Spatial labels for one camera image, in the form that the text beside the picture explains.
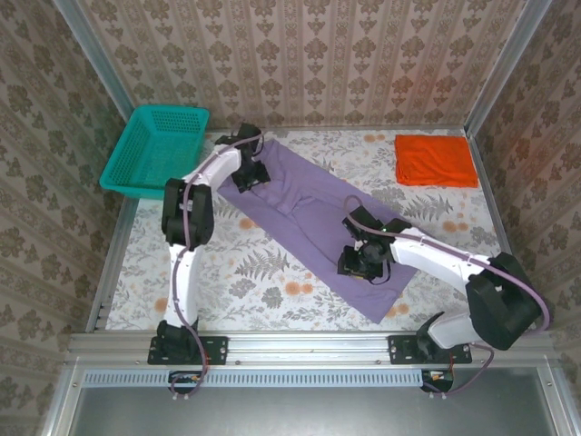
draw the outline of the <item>floral fabric surface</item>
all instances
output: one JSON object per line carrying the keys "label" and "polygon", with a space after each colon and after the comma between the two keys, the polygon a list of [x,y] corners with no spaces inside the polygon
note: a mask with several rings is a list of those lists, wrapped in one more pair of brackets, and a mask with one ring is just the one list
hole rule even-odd
{"label": "floral fabric surface", "polygon": [[[278,131],[267,134],[362,191],[441,241],[474,253],[499,253],[480,187],[410,187],[395,179],[396,134],[460,131]],[[204,152],[219,134],[207,135]],[[169,291],[169,251],[161,231],[162,202],[138,206],[108,330],[154,329]],[[200,328],[228,331],[414,330],[435,312],[467,306],[466,296],[417,272],[379,324],[347,305],[297,259],[219,195],[215,228],[199,272]]]}

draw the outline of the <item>purple cloth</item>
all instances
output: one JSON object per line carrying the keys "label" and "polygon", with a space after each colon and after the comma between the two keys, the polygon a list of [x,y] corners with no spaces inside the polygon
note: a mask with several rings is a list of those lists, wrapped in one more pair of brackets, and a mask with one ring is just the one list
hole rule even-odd
{"label": "purple cloth", "polygon": [[391,279],[382,285],[337,274],[344,245],[354,240],[341,223],[343,201],[357,195],[384,223],[400,218],[388,206],[298,156],[277,141],[268,141],[258,159],[271,182],[239,193],[228,177],[218,191],[246,213],[306,268],[373,322],[380,322],[408,285],[415,268],[393,264]]}

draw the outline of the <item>gray panel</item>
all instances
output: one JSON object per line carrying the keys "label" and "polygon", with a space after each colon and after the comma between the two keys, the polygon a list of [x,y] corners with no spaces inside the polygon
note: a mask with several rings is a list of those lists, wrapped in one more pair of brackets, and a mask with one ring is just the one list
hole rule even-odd
{"label": "gray panel", "polygon": [[[472,372],[461,372],[466,378]],[[431,400],[417,388],[208,388],[188,401],[166,389],[82,393],[72,435],[555,435],[537,370],[490,370]]]}

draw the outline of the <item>leaf pattern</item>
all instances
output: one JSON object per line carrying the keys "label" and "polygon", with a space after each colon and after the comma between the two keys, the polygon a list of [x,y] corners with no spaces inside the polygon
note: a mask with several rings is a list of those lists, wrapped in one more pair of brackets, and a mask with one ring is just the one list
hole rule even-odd
{"label": "leaf pattern", "polygon": [[[286,131],[268,137],[372,194],[442,241],[475,253],[496,254],[497,239],[480,189],[396,183],[393,139],[400,133],[424,134]],[[208,138],[202,155],[208,155],[219,136]],[[462,310],[468,304],[463,293],[418,272],[393,310],[374,324],[244,213],[219,195],[213,197],[214,235],[197,277],[203,330],[412,330],[437,311]],[[161,202],[140,201],[107,329],[154,329],[163,317],[170,271],[161,213]]]}

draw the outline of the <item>teal basket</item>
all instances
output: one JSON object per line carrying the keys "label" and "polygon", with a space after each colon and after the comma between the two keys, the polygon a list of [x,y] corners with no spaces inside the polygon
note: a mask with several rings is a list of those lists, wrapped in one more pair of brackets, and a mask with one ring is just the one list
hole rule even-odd
{"label": "teal basket", "polygon": [[147,104],[129,119],[101,175],[104,189],[161,200],[165,183],[198,165],[209,112]]}

